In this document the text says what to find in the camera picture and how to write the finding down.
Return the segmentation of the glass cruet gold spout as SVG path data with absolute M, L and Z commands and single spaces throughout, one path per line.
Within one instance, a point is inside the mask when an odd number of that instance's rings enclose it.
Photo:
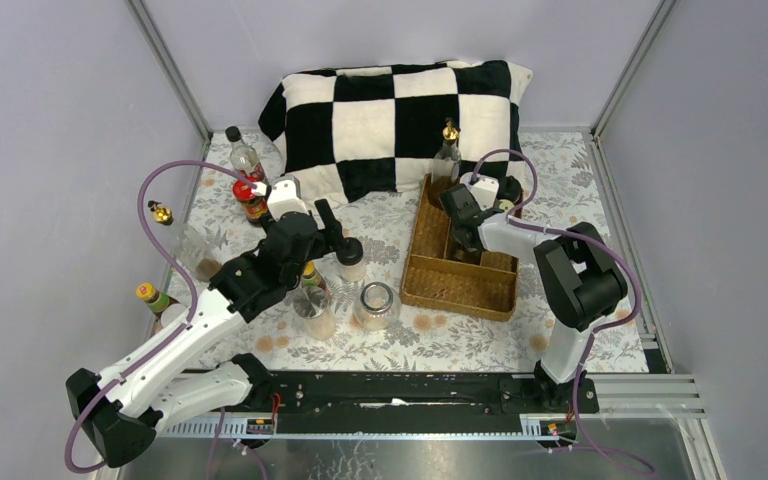
M 461 152 L 458 147 L 460 129 L 452 118 L 447 118 L 442 130 L 443 142 L 432 161 L 429 202 L 443 209 L 441 194 L 452 187 L 459 178 Z

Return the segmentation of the glass jar silver lid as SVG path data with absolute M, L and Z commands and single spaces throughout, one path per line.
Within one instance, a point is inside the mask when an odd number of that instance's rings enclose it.
M 397 292 L 383 282 L 366 283 L 354 304 L 354 316 L 367 330 L 383 330 L 394 323 L 401 313 Z

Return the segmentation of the green bottle yellow cap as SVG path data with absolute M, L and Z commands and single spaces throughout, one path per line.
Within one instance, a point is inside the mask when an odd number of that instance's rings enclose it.
M 323 275 L 320 273 L 320 271 L 316 268 L 313 261 L 309 261 L 303 271 L 302 277 L 301 277 L 301 285 L 305 288 L 319 288 L 321 289 L 326 295 L 330 295 L 328 284 L 323 277 Z

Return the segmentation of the black cap salt shaker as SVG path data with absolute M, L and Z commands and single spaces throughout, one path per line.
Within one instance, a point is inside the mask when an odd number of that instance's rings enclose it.
M 366 275 L 366 263 L 362 243 L 354 237 L 346 238 L 335 251 L 338 274 L 347 282 L 360 282 Z

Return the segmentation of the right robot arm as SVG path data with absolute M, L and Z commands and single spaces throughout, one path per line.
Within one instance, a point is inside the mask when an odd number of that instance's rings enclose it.
M 503 253 L 537 267 L 555 326 L 534 367 L 533 396 L 543 410 L 561 410 L 584 374 L 598 323 L 628 295 L 617 255 L 589 223 L 566 230 L 529 224 L 482 207 L 463 184 L 444 191 L 440 202 L 451 237 L 465 250 Z

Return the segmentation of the woven wicker tray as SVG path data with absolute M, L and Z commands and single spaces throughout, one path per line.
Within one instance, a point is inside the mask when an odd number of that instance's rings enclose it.
M 429 201 L 429 186 L 425 177 L 403 270 L 403 302 L 509 321 L 517 304 L 520 261 L 502 253 L 462 251 L 449 236 L 450 220 Z

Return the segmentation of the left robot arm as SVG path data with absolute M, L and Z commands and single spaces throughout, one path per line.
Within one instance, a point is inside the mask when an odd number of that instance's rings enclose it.
M 257 247 L 224 263 L 187 313 L 158 335 L 99 373 L 81 368 L 67 379 L 75 418 L 64 452 L 70 471 L 82 470 L 72 458 L 79 433 L 103 464 L 116 468 L 171 426 L 221 407 L 258 411 L 270 405 L 272 376 L 251 353 L 185 380 L 177 376 L 227 333 L 282 302 L 299 286 L 308 262 L 329 254 L 347 262 L 362 257 L 361 242 L 344 236 L 328 202 L 315 206 L 318 219 L 289 212 L 271 222 Z

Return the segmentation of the yellow cap spice bottle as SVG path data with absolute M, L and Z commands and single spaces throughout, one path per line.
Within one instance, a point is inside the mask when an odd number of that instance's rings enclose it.
M 516 211 L 516 207 L 517 205 L 508 199 L 499 199 L 496 202 L 496 208 L 502 212 L 510 213 L 511 211 Z

